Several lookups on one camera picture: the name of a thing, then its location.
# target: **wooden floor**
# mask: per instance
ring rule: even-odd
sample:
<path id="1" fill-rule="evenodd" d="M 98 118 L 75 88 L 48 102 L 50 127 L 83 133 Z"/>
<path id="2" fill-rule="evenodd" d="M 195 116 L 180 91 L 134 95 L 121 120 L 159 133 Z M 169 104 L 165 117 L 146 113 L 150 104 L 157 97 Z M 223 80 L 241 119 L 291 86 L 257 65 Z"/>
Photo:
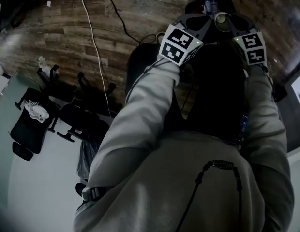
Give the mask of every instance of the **wooden floor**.
<path id="1" fill-rule="evenodd" d="M 165 30 L 184 13 L 189 0 L 113 0 L 127 29 L 134 37 Z M 267 44 L 268 65 L 276 82 L 284 84 L 290 58 L 300 47 L 300 25 L 292 10 L 300 10 L 300 0 L 232 0 L 239 13 L 252 20 L 263 32 Z M 126 62 L 138 45 L 127 37 L 109 0 L 85 0 L 94 35 L 110 82 L 117 85 L 114 96 L 124 103 Z M 102 89 L 98 60 L 90 27 L 81 0 L 39 0 L 27 11 L 22 24 L 8 29 L 0 39 L 0 64 L 8 74 L 19 71 L 39 81 L 38 57 L 50 66 L 60 66 L 61 80 L 77 84 L 82 71 Z M 190 85 L 178 88 L 181 106 Z"/>

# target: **chair wheel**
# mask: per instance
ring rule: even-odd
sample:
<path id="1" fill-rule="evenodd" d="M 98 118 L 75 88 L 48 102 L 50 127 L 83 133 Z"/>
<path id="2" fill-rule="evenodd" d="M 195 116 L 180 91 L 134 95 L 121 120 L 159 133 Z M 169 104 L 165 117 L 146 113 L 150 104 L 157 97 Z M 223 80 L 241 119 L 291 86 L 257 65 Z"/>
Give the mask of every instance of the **chair wheel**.
<path id="1" fill-rule="evenodd" d="M 110 83 L 108 88 L 109 88 L 110 91 L 113 91 L 113 90 L 116 89 L 116 87 L 117 87 L 116 84 Z"/>
<path id="2" fill-rule="evenodd" d="M 84 74 L 82 72 L 79 72 L 78 79 L 82 79 L 84 77 Z"/>
<path id="3" fill-rule="evenodd" d="M 59 67 L 58 67 L 58 65 L 57 65 L 57 64 L 55 64 L 55 65 L 52 67 L 52 69 L 51 69 L 51 70 L 55 72 L 55 71 L 56 71 L 58 68 L 59 68 Z"/>
<path id="4" fill-rule="evenodd" d="M 69 142 L 72 142 L 72 143 L 75 142 L 73 139 L 71 139 L 70 134 L 63 135 L 63 134 L 57 132 L 57 135 L 60 136 L 60 137 L 62 137 L 62 138 L 64 138 L 64 139 L 66 139 Z"/>
<path id="5" fill-rule="evenodd" d="M 18 103 L 15 102 L 15 106 L 21 111 L 21 106 Z"/>

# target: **person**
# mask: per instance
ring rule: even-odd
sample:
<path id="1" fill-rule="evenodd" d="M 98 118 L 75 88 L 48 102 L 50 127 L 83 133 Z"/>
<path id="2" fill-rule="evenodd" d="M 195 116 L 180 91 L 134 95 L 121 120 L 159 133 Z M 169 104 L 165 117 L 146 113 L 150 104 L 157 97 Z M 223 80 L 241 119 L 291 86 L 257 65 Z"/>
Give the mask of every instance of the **person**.
<path id="1" fill-rule="evenodd" d="M 74 230 L 287 231 L 294 194 L 285 127 L 265 69 L 251 66 L 246 79 L 230 47 L 202 47 L 190 62 L 200 87 L 184 120 L 173 91 L 179 66 L 159 60 L 158 49 L 144 44 L 130 56 L 130 96 L 93 160 Z"/>

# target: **black chair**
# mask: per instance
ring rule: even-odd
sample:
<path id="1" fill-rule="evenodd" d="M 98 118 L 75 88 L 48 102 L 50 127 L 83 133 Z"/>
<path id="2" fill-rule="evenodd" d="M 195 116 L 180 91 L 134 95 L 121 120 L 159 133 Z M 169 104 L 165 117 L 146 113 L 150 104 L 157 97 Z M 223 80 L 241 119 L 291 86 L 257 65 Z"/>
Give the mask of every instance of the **black chair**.
<path id="1" fill-rule="evenodd" d="M 80 72 L 78 74 L 78 83 L 81 86 L 82 91 L 77 90 L 75 98 L 72 104 L 79 106 L 83 109 L 87 109 L 98 114 L 109 116 L 107 110 L 106 96 L 103 91 L 94 88 L 85 78 L 84 74 Z M 121 110 L 122 105 L 117 104 L 115 98 L 111 97 L 111 93 L 116 89 L 116 84 L 110 83 L 106 95 L 108 98 L 109 109 L 111 110 L 111 116 L 115 117 L 117 112 Z"/>
<path id="2" fill-rule="evenodd" d="M 41 68 L 38 69 L 37 74 L 46 85 L 45 88 L 43 89 L 40 88 L 41 92 L 48 96 L 53 96 L 55 98 L 70 103 L 74 98 L 75 91 L 77 90 L 77 86 L 69 85 L 57 80 L 55 77 L 55 72 L 57 71 L 58 68 L 59 68 L 58 65 L 54 65 L 52 67 L 52 69 L 50 70 L 49 80 L 42 74 L 42 69 Z"/>
<path id="3" fill-rule="evenodd" d="M 13 152 L 26 161 L 30 161 L 33 157 L 32 152 L 30 152 L 28 149 L 18 144 L 17 142 L 13 142 Z"/>
<path id="4" fill-rule="evenodd" d="M 49 118 L 41 123 L 36 119 L 32 119 L 29 112 L 24 108 L 20 119 L 11 130 L 10 135 L 24 148 L 35 154 L 39 154 L 42 148 L 45 132 L 52 120 L 58 116 L 59 108 L 48 98 L 48 96 L 33 88 L 28 88 L 24 96 L 21 98 L 21 101 L 19 103 L 15 103 L 19 110 L 21 110 L 20 106 L 24 100 L 39 103 L 47 110 Z"/>
<path id="5" fill-rule="evenodd" d="M 60 110 L 59 118 L 70 125 L 71 128 L 67 131 L 66 135 L 57 133 L 58 136 L 74 142 L 71 136 L 81 139 L 82 141 L 92 142 L 97 135 L 105 135 L 109 129 L 106 122 L 100 120 L 99 116 L 94 112 L 86 112 L 85 110 L 68 104 L 63 106 Z M 51 128 L 48 130 L 55 133 L 54 127 L 58 118 L 53 121 Z"/>

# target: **white cable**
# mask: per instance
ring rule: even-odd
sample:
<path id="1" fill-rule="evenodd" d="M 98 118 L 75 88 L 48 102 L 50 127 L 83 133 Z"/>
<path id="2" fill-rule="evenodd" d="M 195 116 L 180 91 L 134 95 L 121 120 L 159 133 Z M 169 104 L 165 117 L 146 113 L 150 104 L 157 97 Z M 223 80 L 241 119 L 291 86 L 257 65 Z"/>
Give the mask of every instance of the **white cable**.
<path id="1" fill-rule="evenodd" d="M 83 4 L 83 7 L 87 13 L 87 17 L 88 17 L 88 20 L 89 20 L 89 24 L 90 24 L 90 28 L 91 28 L 91 33 L 92 33 L 92 39 L 93 39 L 93 44 L 95 46 L 95 50 L 96 50 L 96 53 L 97 53 L 97 58 L 98 58 L 98 65 L 99 65 L 99 68 L 100 68 L 100 74 L 101 74 L 101 78 L 102 78 L 102 82 L 103 82 L 103 87 L 104 87 L 104 93 L 105 93 L 105 96 L 106 96 L 106 101 L 107 101 L 107 109 L 108 109 L 108 112 L 109 112 L 109 116 L 111 117 L 111 113 L 110 113 L 110 110 L 109 110 L 109 103 L 108 103 L 108 97 L 106 95 L 106 89 L 105 89 L 105 83 L 104 83 L 104 79 L 103 79 L 103 75 L 102 75 L 102 70 L 101 70 L 101 58 L 100 58 L 100 55 L 98 53 L 98 49 L 97 49 L 97 46 L 96 46 L 96 43 L 95 43 L 95 38 L 94 38 L 94 33 L 93 33 L 93 28 L 92 28 L 92 24 L 91 24 L 91 21 L 90 21 L 90 17 L 89 17 L 89 13 L 88 13 L 88 10 L 86 8 L 86 5 L 84 4 L 84 1 L 82 1 L 82 4 Z"/>

